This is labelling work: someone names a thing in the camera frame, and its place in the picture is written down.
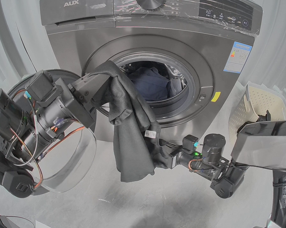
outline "start pause button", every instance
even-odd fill
[[[243,24],[243,26],[247,27],[247,26],[248,26],[248,21],[247,21],[246,19],[244,19],[244,20],[242,21],[242,24]]]

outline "navy clothing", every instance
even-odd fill
[[[170,81],[159,74],[158,69],[155,67],[140,67],[128,77],[146,101],[158,101],[168,98],[167,86]]]

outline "gray floor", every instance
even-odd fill
[[[242,94],[243,89],[233,89],[208,133],[220,133],[228,140],[229,115]],[[224,157],[230,158],[231,151],[227,142]],[[0,214],[35,218],[51,228],[264,227],[272,206],[271,183],[271,171],[250,168],[237,192],[225,200],[209,188],[209,181],[182,166],[156,169],[154,176],[121,183],[112,143],[99,141],[92,168],[75,188],[17,199],[0,187]]]

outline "qr code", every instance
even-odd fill
[[[239,59],[245,60],[247,56],[248,56],[248,52],[241,51],[239,55]]]

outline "control panel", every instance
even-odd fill
[[[259,34],[262,13],[262,8],[249,0],[114,0],[115,15],[162,15],[215,21],[252,34]]]
[[[253,7],[240,0],[200,0],[199,17],[224,21],[251,30]]]

